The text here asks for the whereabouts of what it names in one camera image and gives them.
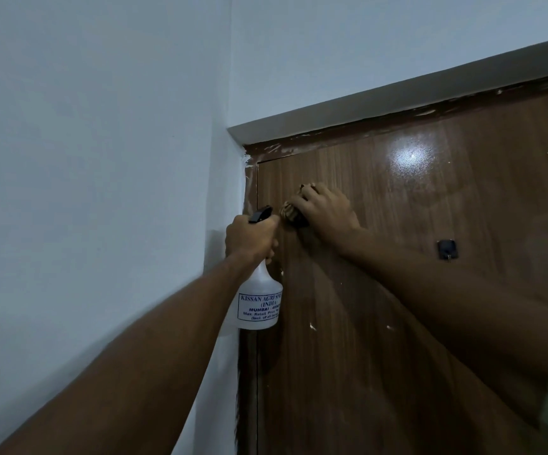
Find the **white wall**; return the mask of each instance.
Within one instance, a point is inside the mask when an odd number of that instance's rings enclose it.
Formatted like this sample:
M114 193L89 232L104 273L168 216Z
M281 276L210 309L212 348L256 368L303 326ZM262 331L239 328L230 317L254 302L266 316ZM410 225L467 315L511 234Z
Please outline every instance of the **white wall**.
M202 273L205 237L240 209L229 6L0 0L0 441ZM235 413L235 335L218 340L177 453L204 453L205 384L225 386L217 406ZM233 419L218 424L232 453Z
M548 40L548 0L233 0L228 125Z

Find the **spray bottle trigger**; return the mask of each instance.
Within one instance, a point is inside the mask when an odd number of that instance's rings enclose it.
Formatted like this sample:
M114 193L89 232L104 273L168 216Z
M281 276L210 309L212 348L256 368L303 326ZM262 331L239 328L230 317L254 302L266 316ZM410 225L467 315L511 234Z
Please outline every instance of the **spray bottle trigger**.
M272 206L265 206L261 209L256 210L251 217L248 218L249 223L261 222L272 214Z

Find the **brown wooden door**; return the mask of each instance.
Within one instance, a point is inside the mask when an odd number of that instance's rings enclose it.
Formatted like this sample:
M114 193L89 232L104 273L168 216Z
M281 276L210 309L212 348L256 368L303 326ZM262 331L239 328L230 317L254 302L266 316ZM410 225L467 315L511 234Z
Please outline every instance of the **brown wooden door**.
M263 162L258 205L323 181L367 228L548 303L548 95ZM399 301L309 232L281 232L278 324L258 334L258 454L540 453L539 434Z

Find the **forearm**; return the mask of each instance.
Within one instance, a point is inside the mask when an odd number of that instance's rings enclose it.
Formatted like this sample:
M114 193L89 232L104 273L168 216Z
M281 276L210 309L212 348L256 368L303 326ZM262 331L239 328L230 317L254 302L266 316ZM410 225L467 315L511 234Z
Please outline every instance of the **forearm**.
M533 420L538 405L511 396L508 383L539 387L531 394L543 397L548 382L548 306L367 230L349 234L339 251L396 295L441 343ZM498 367L492 370L491 364Z
M233 255L135 321L0 455L170 454L230 302L254 264Z

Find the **white plastic spray bottle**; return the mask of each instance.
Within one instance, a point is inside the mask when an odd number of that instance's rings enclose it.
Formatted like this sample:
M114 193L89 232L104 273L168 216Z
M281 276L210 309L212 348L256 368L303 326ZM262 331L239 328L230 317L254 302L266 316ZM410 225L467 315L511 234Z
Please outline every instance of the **white plastic spray bottle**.
M270 217L271 213L272 208L265 206L257 210L248 222L261 222ZM230 306L228 319L241 329L267 329L278 321L282 298L283 285L269 275L263 260L240 286Z

